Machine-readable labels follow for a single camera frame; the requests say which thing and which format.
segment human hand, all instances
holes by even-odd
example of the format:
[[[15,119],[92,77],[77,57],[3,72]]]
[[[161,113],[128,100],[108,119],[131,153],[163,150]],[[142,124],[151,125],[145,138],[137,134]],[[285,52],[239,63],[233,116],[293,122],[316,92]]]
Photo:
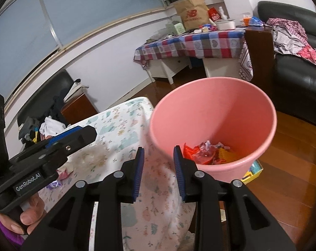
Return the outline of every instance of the human hand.
[[[27,233],[30,234],[47,213],[44,210],[44,201],[38,196],[38,193],[30,197],[28,202],[30,207],[21,213],[20,219],[22,224],[29,226],[27,228]],[[4,227],[11,231],[21,235],[24,234],[22,227],[7,215],[0,213],[0,222],[4,225]]]

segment purple sleeve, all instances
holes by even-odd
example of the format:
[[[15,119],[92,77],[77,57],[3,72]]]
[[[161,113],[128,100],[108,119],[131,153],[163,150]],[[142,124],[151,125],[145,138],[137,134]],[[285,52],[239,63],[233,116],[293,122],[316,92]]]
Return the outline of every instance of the purple sleeve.
[[[21,235],[8,230],[7,228],[3,226],[1,222],[0,222],[0,229],[5,235],[5,237],[9,240],[9,242],[16,248],[19,248],[23,244],[24,239],[21,237]]]

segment paper bag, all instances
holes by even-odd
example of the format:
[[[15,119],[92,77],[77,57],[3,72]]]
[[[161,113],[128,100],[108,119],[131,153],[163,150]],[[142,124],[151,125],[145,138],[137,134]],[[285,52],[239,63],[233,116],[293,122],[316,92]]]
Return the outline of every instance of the paper bag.
[[[200,25],[210,23],[209,9],[204,0],[182,0],[173,3],[173,5],[186,30],[199,28]]]

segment bucket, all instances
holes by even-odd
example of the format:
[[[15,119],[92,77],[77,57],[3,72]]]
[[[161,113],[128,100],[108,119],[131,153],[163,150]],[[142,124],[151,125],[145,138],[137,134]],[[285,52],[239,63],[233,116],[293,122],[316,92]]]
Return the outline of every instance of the bucket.
[[[241,179],[269,147],[277,125],[274,105],[257,86],[230,77],[199,79],[170,92],[156,106],[150,121],[155,146],[173,158],[173,148],[195,147],[210,140],[230,146],[241,159],[200,165],[216,180]]]

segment white bottle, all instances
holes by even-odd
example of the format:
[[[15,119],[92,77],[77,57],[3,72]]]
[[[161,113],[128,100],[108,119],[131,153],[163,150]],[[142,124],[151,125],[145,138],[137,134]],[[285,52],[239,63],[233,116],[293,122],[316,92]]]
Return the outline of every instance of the white bottle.
[[[221,15],[222,20],[227,20],[227,16],[224,14],[224,9],[221,6],[218,8],[218,11]]]

